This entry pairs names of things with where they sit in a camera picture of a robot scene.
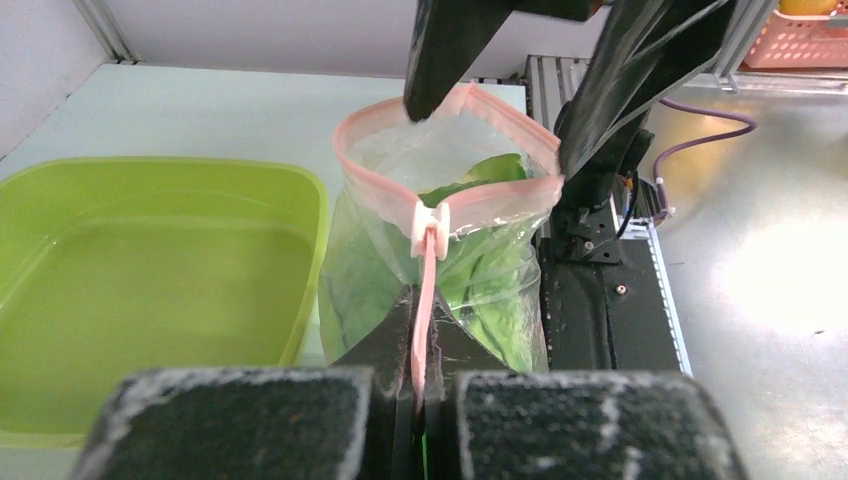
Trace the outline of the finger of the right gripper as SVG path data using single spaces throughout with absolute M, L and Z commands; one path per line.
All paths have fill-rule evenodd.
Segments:
M 514 12 L 584 22 L 600 1 L 419 0 L 403 104 L 413 122 L 428 119 Z
M 589 67 L 556 135 L 571 178 L 629 121 L 716 60 L 734 1 L 613 3 Z

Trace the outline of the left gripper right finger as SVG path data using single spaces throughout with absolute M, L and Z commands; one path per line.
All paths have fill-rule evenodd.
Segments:
M 708 392 L 677 372 L 507 370 L 435 299 L 427 479 L 744 479 Z

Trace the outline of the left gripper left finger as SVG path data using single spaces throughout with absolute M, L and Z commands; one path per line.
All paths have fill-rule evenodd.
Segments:
M 410 479 L 414 289 L 332 365 L 158 368 L 102 406 L 75 479 Z

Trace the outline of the green lettuce head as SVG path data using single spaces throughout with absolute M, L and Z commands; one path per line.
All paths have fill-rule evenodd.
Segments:
M 450 194 L 491 183 L 530 177 L 517 152 L 455 161 L 444 179 L 436 178 L 443 160 L 428 158 L 395 164 L 380 154 L 353 152 L 350 159 L 385 177 L 417 183 L 417 194 L 434 207 Z M 544 372 L 548 368 L 539 312 L 541 270 L 531 244 L 534 220 L 453 238 L 437 266 L 436 286 L 453 317 L 510 368 Z M 420 278 L 408 239 L 392 223 L 360 205 L 350 189 L 337 197 L 331 234 L 319 276 L 318 306 L 324 356 L 332 363 L 379 324 L 402 286 Z

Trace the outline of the clear pink zip bag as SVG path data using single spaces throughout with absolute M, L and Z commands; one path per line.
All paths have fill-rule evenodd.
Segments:
M 401 98 L 365 107 L 337 127 L 332 144 L 343 174 L 340 193 L 350 189 L 362 207 L 394 224 L 408 239 L 411 257 L 420 262 L 418 282 L 404 285 L 412 286 L 414 298 L 425 303 L 412 321 L 412 384 L 420 388 L 427 373 L 423 341 L 433 302 L 444 299 L 436 286 L 437 266 L 446 259 L 451 239 L 534 220 L 532 244 L 559 201 L 564 183 L 557 163 L 558 139 L 482 86 L 461 84 L 419 122 L 407 117 Z M 455 161 L 517 152 L 523 154 L 531 175 L 470 187 L 428 207 L 417 194 L 417 183 L 369 170 L 350 159 L 353 152 L 380 154 L 395 164 L 411 162 L 417 171 L 428 158 L 443 160 L 436 169 L 439 180 L 451 172 L 465 173 L 464 167 L 452 166 Z

